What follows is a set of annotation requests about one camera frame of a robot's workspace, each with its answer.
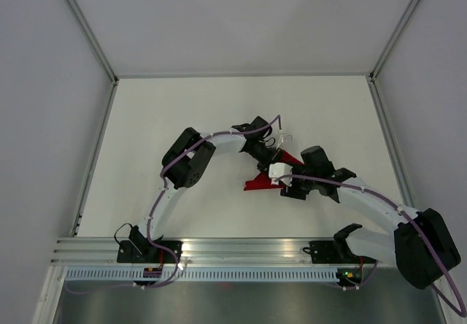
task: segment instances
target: black bracket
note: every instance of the black bracket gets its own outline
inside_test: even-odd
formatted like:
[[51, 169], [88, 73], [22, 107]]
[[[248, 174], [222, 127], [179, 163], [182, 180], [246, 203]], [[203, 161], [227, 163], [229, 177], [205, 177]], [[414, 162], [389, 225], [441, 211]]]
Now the black bracket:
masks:
[[[177, 156], [201, 139], [199, 132], [193, 128], [186, 128], [178, 137], [169, 151], [162, 158], [162, 166], [168, 166]], [[167, 172], [166, 177], [173, 183], [175, 189], [193, 187], [200, 179], [211, 160], [216, 147], [211, 142], [204, 142], [194, 150], [193, 156], [184, 156]]]
[[[319, 240], [309, 243], [309, 247], [304, 247], [304, 252], [312, 257], [313, 264], [360, 264], [360, 257], [353, 255], [343, 258], [336, 249], [334, 240]], [[363, 256], [365, 264], [373, 264], [373, 258]]]
[[[154, 242], [174, 251], [178, 258], [182, 255], [183, 242], [161, 239]], [[163, 252], [162, 259], [164, 264], [175, 263], [174, 256], [167, 251], [151, 247], [146, 253], [141, 254], [130, 240], [123, 240], [120, 242], [120, 247], [118, 248], [117, 263], [160, 263], [161, 252]]]
[[[339, 183], [357, 176], [355, 173], [345, 168], [336, 170], [333, 163], [329, 161], [324, 149], [320, 146], [309, 147], [302, 151], [301, 159], [304, 162], [304, 166], [291, 165], [293, 174], [318, 177]], [[311, 180], [301, 180], [299, 178], [294, 178], [292, 180], [292, 186], [283, 188], [280, 195], [287, 196], [288, 198], [306, 200], [306, 196], [312, 190], [318, 190], [322, 196], [328, 196], [339, 203], [339, 196], [335, 185]]]
[[[244, 123], [240, 126], [232, 126], [239, 132], [254, 131], [255, 129], [267, 126], [268, 122], [257, 116], [251, 123]], [[242, 148], [243, 153], [251, 155], [258, 161], [258, 171], [267, 172], [271, 163], [276, 163], [280, 160], [283, 150], [267, 147], [262, 141], [262, 138], [268, 136], [272, 132], [272, 128], [266, 128], [261, 132], [254, 134], [246, 134], [244, 137], [247, 140]]]
[[[460, 254], [443, 217], [432, 209], [418, 212], [414, 222], [422, 229], [449, 271], [460, 263]], [[425, 289], [443, 275], [417, 231], [401, 223], [394, 231], [395, 262], [402, 276], [417, 289]]]

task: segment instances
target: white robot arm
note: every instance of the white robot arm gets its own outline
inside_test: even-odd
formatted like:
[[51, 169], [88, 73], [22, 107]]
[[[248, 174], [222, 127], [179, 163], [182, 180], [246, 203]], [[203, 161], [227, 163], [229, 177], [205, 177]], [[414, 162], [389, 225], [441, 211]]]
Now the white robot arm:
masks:
[[[283, 150], [265, 145], [264, 137], [270, 134], [270, 129], [261, 117], [257, 117], [251, 124], [233, 126], [223, 134], [202, 136], [194, 129], [187, 128], [164, 155], [162, 176], [166, 181], [163, 188], [165, 192], [156, 201], [157, 208], [153, 207], [150, 216], [132, 228], [129, 236], [132, 245], [129, 252], [143, 263], [151, 263], [147, 260], [152, 258], [146, 258], [146, 254], [154, 256], [147, 236], [152, 241], [161, 240], [163, 227], [180, 197], [200, 180], [211, 157], [245, 152], [258, 162], [260, 172], [269, 174], [273, 180], [281, 179], [281, 196], [306, 200], [308, 193], [318, 190], [321, 195], [366, 216], [385, 231], [385, 234], [375, 233], [356, 224], [339, 231], [334, 235], [334, 244], [342, 259], [366, 256], [397, 266], [416, 288], [425, 288], [442, 275], [407, 219], [390, 208], [384, 200], [365, 193], [365, 188], [356, 190], [355, 187], [368, 186], [348, 169], [335, 170], [321, 147], [310, 147], [303, 151], [303, 163], [287, 161]], [[439, 213], [432, 209], [420, 212], [411, 207], [401, 208], [423, 229], [447, 269], [459, 264], [459, 253]], [[148, 218], [151, 223], [147, 234]]]

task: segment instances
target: purple cable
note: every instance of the purple cable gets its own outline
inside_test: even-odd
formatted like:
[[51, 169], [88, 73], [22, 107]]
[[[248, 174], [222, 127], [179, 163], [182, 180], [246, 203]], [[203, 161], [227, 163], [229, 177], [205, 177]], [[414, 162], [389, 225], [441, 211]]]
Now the purple cable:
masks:
[[[351, 184], [346, 184], [346, 183], [339, 183], [339, 182], [334, 182], [333, 180], [325, 180], [323, 178], [316, 178], [316, 177], [308, 177], [308, 176], [303, 176], [299, 174], [285, 174], [279, 178], [276, 178], [276, 180], [281, 180], [282, 178], [296, 178], [298, 180], [312, 180], [315, 182], [322, 182], [322, 183], [328, 183], [332, 185], [337, 185], [338, 187], [344, 187], [344, 188], [349, 188], [349, 189], [354, 189], [354, 190], [362, 190], [364, 187], [360, 187], [357, 185], [351, 185]], [[363, 189], [364, 193], [369, 193], [373, 196], [376, 196], [377, 198], [383, 200], [386, 204], [390, 205], [392, 208], [395, 210], [398, 210], [398, 205], [391, 201], [389, 198], [386, 196], [378, 193], [377, 191], [371, 190], [371, 189]], [[454, 293], [454, 296], [456, 297], [456, 300], [458, 300], [459, 307], [458, 309], [434, 284], [431, 285], [431, 287], [435, 290], [435, 292], [441, 297], [441, 299], [446, 302], [446, 304], [458, 315], [460, 315], [462, 318], [467, 317], [467, 310], [466, 310], [466, 305], [464, 304], [464, 301], [462, 299], [462, 296], [459, 292], [458, 287], [455, 285], [454, 280], [451, 278], [451, 275], [447, 271], [446, 267], [444, 266], [443, 262], [439, 258], [439, 256], [436, 254], [435, 249], [433, 248], [433, 245], [430, 243], [430, 240], [426, 237], [425, 233], [423, 233], [422, 229], [416, 224], [416, 222], [410, 218], [410, 216], [403, 210], [399, 212], [409, 223], [414, 229], [417, 231], [418, 235], [420, 235], [420, 238], [423, 240], [425, 243], [426, 247], [428, 248], [428, 251], [430, 251], [431, 256], [433, 256], [433, 259], [435, 260], [436, 265], [441, 269], [441, 272], [443, 275], [446, 277], [447, 282], [449, 283], [449, 286], [452, 289], [452, 292]]]
[[168, 253], [171, 254], [171, 256], [174, 258], [175, 260], [175, 268], [174, 268], [174, 271], [172, 272], [172, 274], [170, 274], [170, 277], [168, 277], [167, 279], [165, 279], [163, 282], [160, 282], [160, 283], [157, 283], [157, 284], [153, 284], [153, 285], [148, 285], [146, 288], [161, 288], [167, 284], [169, 284], [171, 282], [171, 280], [175, 277], [175, 274], [177, 273], [177, 269], [178, 269], [178, 263], [179, 263], [179, 259], [177, 257], [177, 255], [175, 254], [174, 251], [172, 251], [171, 249], [169, 249], [168, 247], [165, 247], [165, 246], [162, 246], [162, 245], [159, 245], [159, 244], [156, 244], [152, 239], [151, 239], [151, 221], [153, 220], [152, 219], [152, 216], [154, 214], [154, 211], [155, 211], [155, 208], [157, 207], [157, 205], [159, 204], [159, 202], [161, 201], [162, 199], [162, 196], [164, 195], [164, 193], [166, 192], [166, 188], [167, 188], [167, 180], [165, 177], [163, 177], [163, 186], [164, 186], [164, 189], [161, 190], [161, 192], [159, 193], [159, 196], [158, 198], [155, 200], [155, 203], [153, 204], [153, 207], [151, 208], [150, 212], [149, 212], [149, 219], [147, 221], [147, 225], [146, 225], [146, 239], [148, 240], [148, 242], [153, 246], [153, 247], [156, 247], [160, 250], [163, 250], [163, 251], [167, 251]]
[[69, 288], [68, 286], [68, 283], [67, 281], [65, 281], [63, 283], [63, 287], [65, 288], [66, 292], [67, 293], [71, 293], [72, 295], [90, 295], [91, 293], [98, 293], [99, 291], [102, 291], [102, 290], [112, 290], [112, 289], [118, 289], [118, 288], [132, 288], [133, 287], [133, 283], [128, 283], [128, 282], [125, 282], [123, 284], [114, 284], [114, 285], [109, 285], [109, 286], [106, 286], [104, 288], [99, 288], [99, 289], [94, 289], [94, 290], [86, 290], [86, 291], [76, 291], [76, 290], [72, 290]]

